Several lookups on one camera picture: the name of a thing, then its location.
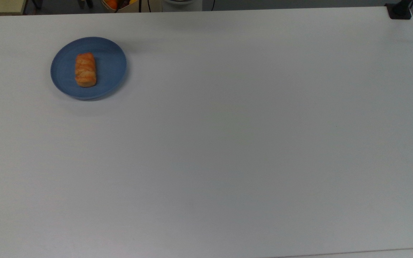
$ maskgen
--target fruit basket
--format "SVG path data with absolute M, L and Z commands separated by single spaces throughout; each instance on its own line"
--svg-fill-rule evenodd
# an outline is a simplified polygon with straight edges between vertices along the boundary
M 114 13 L 118 6 L 118 0 L 101 0 L 101 4 L 109 13 Z M 138 13 L 139 0 L 124 0 L 118 13 Z M 162 0 L 142 0 L 141 12 L 160 13 L 162 11 Z

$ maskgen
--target floor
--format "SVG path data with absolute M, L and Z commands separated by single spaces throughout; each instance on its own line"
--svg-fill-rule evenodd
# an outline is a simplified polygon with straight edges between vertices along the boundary
M 322 8 L 322 7 L 354 7 L 383 6 L 387 2 L 397 3 L 399 0 L 216 0 L 214 10 L 253 10 L 253 9 L 287 9 L 287 8 Z M 93 0 L 94 7 L 85 5 L 79 8 L 77 0 L 44 0 L 42 9 L 36 15 L 105 13 L 99 0 Z M 211 10 L 213 0 L 203 0 L 203 10 Z M 26 13 L 34 13 L 34 5 L 28 0 Z

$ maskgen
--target bread roll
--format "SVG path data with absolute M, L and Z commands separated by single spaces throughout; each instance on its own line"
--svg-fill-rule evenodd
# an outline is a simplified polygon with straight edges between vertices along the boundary
M 95 58 L 92 53 L 78 54 L 76 57 L 76 69 L 74 71 L 77 85 L 92 87 L 96 83 Z

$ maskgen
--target white table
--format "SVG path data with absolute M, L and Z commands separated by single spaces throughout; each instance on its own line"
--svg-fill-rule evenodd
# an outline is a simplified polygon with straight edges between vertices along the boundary
M 130 66 L 99 101 L 49 75 L 85 36 Z M 413 20 L 385 7 L 0 17 L 0 257 L 401 248 Z

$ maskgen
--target chair leg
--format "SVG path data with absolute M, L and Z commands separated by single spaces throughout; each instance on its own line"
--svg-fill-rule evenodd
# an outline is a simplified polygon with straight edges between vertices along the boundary
M 87 6 L 88 6 L 89 8 L 93 8 L 93 2 L 92 2 L 92 0 L 85 0 L 85 2 L 87 3 Z
M 77 3 L 79 4 L 79 8 L 84 9 L 84 6 L 85 6 L 84 0 L 77 0 Z
M 36 9 L 40 10 L 42 7 L 42 0 L 32 0 L 34 7 L 36 7 Z

